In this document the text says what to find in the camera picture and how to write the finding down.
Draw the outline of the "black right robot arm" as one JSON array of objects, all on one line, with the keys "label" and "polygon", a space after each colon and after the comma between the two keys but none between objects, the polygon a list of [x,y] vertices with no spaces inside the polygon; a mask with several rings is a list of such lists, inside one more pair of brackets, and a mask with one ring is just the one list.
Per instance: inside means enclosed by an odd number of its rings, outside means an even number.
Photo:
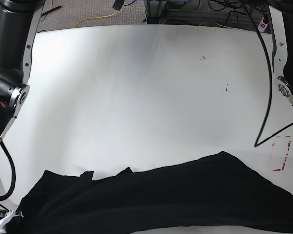
[{"label": "black right robot arm", "polygon": [[1,205],[14,191],[16,169],[3,139],[17,119],[30,90],[32,49],[45,5],[43,0],[0,0],[0,146],[11,166],[11,185],[0,193],[0,234],[22,212]]}]

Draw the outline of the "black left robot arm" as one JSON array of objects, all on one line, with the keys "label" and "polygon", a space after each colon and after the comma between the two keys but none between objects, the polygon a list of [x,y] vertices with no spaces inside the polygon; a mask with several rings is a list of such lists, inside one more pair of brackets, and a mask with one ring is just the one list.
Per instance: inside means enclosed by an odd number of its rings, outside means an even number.
[{"label": "black left robot arm", "polygon": [[257,33],[265,54],[269,73],[268,105],[254,144],[255,147],[259,147],[271,139],[269,136],[264,140],[260,140],[260,137],[268,120],[272,103],[272,87],[274,85],[293,107],[293,0],[264,1],[273,42],[271,58],[268,55],[267,47],[258,26],[245,5],[245,1],[242,0],[240,4]]}]

